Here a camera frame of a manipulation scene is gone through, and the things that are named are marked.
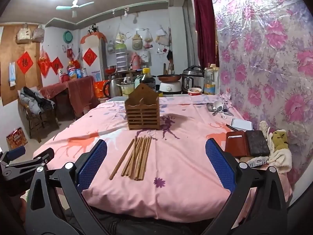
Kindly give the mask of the red cloth covered table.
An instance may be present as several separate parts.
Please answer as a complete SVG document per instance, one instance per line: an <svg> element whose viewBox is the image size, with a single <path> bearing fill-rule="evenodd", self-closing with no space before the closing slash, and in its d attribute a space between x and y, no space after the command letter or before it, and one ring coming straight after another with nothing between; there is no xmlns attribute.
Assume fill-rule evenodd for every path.
<svg viewBox="0 0 313 235"><path fill-rule="evenodd" d="M67 91L69 103L76 117L83 114L85 107L91 109L100 103L93 90L94 78L87 76L42 87L40 93L47 99L53 99L63 91Z"/></svg>

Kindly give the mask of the brown wooden chopstick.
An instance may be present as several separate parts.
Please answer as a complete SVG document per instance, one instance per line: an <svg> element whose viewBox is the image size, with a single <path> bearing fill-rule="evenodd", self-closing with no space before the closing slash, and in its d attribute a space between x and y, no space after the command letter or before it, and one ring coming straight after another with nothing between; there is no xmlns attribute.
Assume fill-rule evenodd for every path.
<svg viewBox="0 0 313 235"><path fill-rule="evenodd" d="M125 150L125 152L122 154L121 158L119 159L118 163L116 164L115 168L113 169L109 179L113 180L114 176L116 175L117 171L119 170L119 168L121 167L121 164L123 163L124 159L126 158L129 150L131 149L131 147L133 146L133 144L135 143L136 138L132 139L132 141L130 142L130 144L128 145L127 149Z"/></svg>
<svg viewBox="0 0 313 235"><path fill-rule="evenodd" d="M130 162L130 172L129 172L129 177L132 180L135 179L137 160L138 160L139 152L142 148L144 141L145 141L145 136L136 138L136 145L135 145L135 149L133 150L132 160Z"/></svg>
<svg viewBox="0 0 313 235"><path fill-rule="evenodd" d="M134 145L134 148L132 149L132 152L122 170L121 176L128 176L128 177L132 177L133 171L136 167L136 161L137 161L137 156L139 154L139 150L141 147L141 143L142 143L143 139L142 137L138 137L135 139L136 144Z"/></svg>
<svg viewBox="0 0 313 235"><path fill-rule="evenodd" d="M143 157L142 157L142 161L141 161L141 166L139 169L139 180L143 180L144 179L144 173L145 173L145 166L148 160L148 152L150 149L150 145L151 145L151 141L152 141L152 137L148 137L145 145L144 145L144 150L143 150Z"/></svg>
<svg viewBox="0 0 313 235"><path fill-rule="evenodd" d="M147 141L148 141L148 137L146 137L146 136L143 137L143 141L142 141L141 147L139 149L138 159L137 159L137 163L136 163L135 180L139 179L141 163L142 163L143 154L144 154L144 150L145 150L145 145L146 145Z"/></svg>

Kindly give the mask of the cooking oil bottle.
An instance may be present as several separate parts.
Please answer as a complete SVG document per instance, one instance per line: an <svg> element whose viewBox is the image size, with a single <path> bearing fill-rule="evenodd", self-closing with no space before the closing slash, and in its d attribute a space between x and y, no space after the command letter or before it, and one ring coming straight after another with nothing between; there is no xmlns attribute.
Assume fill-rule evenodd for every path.
<svg viewBox="0 0 313 235"><path fill-rule="evenodd" d="M204 94L217 95L219 90L219 68L216 64L210 64L204 70Z"/></svg>

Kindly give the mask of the silver pressure cooker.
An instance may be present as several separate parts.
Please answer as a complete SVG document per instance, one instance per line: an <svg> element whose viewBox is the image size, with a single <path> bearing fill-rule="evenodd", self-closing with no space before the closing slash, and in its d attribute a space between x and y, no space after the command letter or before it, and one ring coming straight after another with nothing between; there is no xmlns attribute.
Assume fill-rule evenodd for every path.
<svg viewBox="0 0 313 235"><path fill-rule="evenodd" d="M183 93L187 93L190 88L203 88L204 71L200 66L190 66L181 74L181 87Z"/></svg>

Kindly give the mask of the dark soy sauce bottle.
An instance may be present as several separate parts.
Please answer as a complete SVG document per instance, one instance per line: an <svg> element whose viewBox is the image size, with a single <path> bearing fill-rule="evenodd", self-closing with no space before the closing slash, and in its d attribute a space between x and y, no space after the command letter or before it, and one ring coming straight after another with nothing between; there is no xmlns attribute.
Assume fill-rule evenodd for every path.
<svg viewBox="0 0 313 235"><path fill-rule="evenodd" d="M153 91L156 90L156 80L151 75L149 68L144 68L143 69L143 77L141 78L141 83L146 84Z"/></svg>

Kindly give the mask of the cream plush toy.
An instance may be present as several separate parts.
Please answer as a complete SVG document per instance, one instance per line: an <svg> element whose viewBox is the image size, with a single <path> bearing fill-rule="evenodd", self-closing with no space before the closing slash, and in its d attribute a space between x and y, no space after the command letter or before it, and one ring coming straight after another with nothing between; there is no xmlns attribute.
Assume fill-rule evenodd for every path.
<svg viewBox="0 0 313 235"><path fill-rule="evenodd" d="M292 154L289 149L286 130L278 129L271 132L266 121L261 121L259 129L262 131L270 154L267 159L269 166L274 166L279 174L286 174L292 169Z"/></svg>

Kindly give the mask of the wooden chopstick holder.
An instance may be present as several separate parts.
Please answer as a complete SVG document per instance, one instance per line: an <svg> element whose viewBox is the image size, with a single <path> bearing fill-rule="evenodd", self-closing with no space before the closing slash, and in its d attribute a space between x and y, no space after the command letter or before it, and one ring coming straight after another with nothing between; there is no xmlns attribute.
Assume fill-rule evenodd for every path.
<svg viewBox="0 0 313 235"><path fill-rule="evenodd" d="M159 95L148 85L141 83L125 101L128 128L160 129Z"/></svg>

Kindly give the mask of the green ceiling fan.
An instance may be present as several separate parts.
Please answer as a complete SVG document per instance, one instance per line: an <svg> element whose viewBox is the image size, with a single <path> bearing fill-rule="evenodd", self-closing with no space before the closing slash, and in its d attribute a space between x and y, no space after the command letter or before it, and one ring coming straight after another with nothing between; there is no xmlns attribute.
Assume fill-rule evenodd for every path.
<svg viewBox="0 0 313 235"><path fill-rule="evenodd" d="M71 6L58 5L58 6L56 6L56 10L58 10L58 11L72 11L72 18L76 18L78 9L89 6L89 5L93 5L93 4L94 4L94 1L87 2L84 4L79 4L78 0L73 0Z"/></svg>

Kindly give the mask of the stacked grey steamer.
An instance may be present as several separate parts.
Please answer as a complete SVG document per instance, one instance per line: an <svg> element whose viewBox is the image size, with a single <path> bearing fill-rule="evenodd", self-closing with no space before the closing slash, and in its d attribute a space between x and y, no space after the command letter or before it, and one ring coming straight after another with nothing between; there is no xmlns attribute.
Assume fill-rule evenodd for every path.
<svg viewBox="0 0 313 235"><path fill-rule="evenodd" d="M124 43L115 44L117 71L128 70L127 47Z"/></svg>

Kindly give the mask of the dark red curtain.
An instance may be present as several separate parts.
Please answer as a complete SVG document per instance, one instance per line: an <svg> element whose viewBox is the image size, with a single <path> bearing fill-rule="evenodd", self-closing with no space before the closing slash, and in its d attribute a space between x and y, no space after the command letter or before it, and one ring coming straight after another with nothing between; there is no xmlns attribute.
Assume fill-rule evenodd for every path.
<svg viewBox="0 0 313 235"><path fill-rule="evenodd" d="M212 0L194 0L198 60L202 69L216 64L218 44Z"/></svg>

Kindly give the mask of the pink deer print tablecloth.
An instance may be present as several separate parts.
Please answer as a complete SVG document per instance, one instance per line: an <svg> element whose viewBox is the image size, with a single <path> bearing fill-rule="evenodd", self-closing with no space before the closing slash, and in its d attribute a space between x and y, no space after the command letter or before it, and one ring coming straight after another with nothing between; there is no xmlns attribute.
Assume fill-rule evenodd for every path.
<svg viewBox="0 0 313 235"><path fill-rule="evenodd" d="M90 187L83 192L89 205L117 214L152 217L172 222L196 222L215 217L229 190L222 186L205 152L214 138L225 146L231 117L213 116L206 105L218 96L181 96L160 99L161 127L130 130L123 101L99 104L43 144L55 152L48 168L59 169L89 152L102 139L107 156ZM141 181L110 174L135 137L151 138L146 171Z"/></svg>

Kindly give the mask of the brown frying pan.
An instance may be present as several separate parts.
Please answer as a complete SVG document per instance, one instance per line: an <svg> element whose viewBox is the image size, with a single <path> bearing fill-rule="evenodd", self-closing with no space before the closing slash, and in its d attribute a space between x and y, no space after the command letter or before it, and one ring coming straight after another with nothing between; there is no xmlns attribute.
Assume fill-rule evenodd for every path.
<svg viewBox="0 0 313 235"><path fill-rule="evenodd" d="M158 75L157 78L161 82L177 82L181 79L180 74L166 74L166 75Z"/></svg>

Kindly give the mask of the cream enamel pot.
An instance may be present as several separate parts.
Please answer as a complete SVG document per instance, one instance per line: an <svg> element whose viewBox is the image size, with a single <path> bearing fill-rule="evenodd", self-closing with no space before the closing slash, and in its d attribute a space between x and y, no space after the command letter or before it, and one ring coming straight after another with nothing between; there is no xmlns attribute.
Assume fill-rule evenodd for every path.
<svg viewBox="0 0 313 235"><path fill-rule="evenodd" d="M128 97L135 89L135 83L117 84L121 88L122 96Z"/></svg>

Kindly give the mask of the pink thermos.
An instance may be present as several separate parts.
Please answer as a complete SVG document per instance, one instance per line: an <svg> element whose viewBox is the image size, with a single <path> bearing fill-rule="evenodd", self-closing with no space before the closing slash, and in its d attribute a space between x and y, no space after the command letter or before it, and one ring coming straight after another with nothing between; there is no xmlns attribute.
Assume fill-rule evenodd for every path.
<svg viewBox="0 0 313 235"><path fill-rule="evenodd" d="M132 54L131 65L132 65L132 70L141 69L141 57L136 52Z"/></svg>

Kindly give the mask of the steel electric kettle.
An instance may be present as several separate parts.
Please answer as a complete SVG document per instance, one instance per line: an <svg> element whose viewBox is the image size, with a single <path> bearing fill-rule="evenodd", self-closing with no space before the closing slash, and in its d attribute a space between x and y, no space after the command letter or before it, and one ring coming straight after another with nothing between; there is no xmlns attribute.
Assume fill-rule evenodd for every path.
<svg viewBox="0 0 313 235"><path fill-rule="evenodd" d="M123 78L108 80L103 86L103 94L106 98L122 96L121 83Z"/></svg>

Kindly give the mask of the white electric hotplate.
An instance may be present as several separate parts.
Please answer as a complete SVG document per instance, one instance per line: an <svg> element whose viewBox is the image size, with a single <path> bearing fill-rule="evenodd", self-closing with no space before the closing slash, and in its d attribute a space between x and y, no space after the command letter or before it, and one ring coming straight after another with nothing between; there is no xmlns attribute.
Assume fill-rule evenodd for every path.
<svg viewBox="0 0 313 235"><path fill-rule="evenodd" d="M181 82L174 81L174 82L166 82L161 81L159 90L163 94L181 94Z"/></svg>

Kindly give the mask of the wooden chair with clothes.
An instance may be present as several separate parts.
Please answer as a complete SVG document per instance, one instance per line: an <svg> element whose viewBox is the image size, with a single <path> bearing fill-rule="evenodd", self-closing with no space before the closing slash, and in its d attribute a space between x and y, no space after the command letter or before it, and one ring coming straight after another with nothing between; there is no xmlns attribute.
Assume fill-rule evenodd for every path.
<svg viewBox="0 0 313 235"><path fill-rule="evenodd" d="M18 92L18 103L28 121L29 138L41 143L41 130L46 124L59 128L56 117L56 103L45 98L37 89L23 87Z"/></svg>

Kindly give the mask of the red gift box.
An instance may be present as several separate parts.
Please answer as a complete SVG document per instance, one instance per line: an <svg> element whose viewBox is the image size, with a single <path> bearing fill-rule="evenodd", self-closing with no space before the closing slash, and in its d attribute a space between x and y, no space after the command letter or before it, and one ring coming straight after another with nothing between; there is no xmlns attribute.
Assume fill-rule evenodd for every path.
<svg viewBox="0 0 313 235"><path fill-rule="evenodd" d="M24 131L21 127L17 128L11 134L9 134L6 137L6 140L10 150L14 150L27 144L27 138L25 137Z"/></svg>

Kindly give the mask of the red white bowl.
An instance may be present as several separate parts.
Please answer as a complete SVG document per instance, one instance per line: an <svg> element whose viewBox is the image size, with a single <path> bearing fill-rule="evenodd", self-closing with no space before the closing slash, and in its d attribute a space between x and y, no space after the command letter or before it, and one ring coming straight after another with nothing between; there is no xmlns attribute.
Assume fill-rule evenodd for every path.
<svg viewBox="0 0 313 235"><path fill-rule="evenodd" d="M187 92L188 92L188 95L190 96L199 96L202 94L202 89L201 88L189 88Z"/></svg>

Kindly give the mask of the white refrigerator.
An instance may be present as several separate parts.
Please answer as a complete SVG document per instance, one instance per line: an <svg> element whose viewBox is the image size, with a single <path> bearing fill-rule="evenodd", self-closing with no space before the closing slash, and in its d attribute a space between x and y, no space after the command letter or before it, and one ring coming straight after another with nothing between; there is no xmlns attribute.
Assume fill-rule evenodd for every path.
<svg viewBox="0 0 313 235"><path fill-rule="evenodd" d="M104 72L107 66L106 43L107 39L101 32L89 33L80 41L82 67L96 82L104 81L106 77Z"/></svg>

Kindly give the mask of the metal spoon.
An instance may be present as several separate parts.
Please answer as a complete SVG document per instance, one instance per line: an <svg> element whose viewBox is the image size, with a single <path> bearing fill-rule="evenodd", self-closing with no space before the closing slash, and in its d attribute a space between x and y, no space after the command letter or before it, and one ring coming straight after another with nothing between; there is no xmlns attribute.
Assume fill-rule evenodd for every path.
<svg viewBox="0 0 313 235"><path fill-rule="evenodd" d="M216 115L216 108L214 107L214 105L212 103L208 103L206 105L207 107L207 110L213 115L215 116Z"/></svg>

